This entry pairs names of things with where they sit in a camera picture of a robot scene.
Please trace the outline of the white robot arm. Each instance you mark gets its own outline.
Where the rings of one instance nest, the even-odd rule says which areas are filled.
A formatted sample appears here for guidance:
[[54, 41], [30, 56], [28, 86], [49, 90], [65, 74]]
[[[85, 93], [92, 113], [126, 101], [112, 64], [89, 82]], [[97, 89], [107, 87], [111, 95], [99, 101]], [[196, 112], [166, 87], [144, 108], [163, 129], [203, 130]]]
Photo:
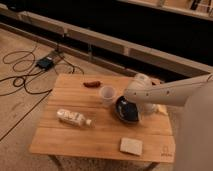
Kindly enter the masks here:
[[156, 104], [179, 109], [173, 171], [213, 171], [213, 73], [159, 85], [137, 74], [124, 96], [148, 113]]

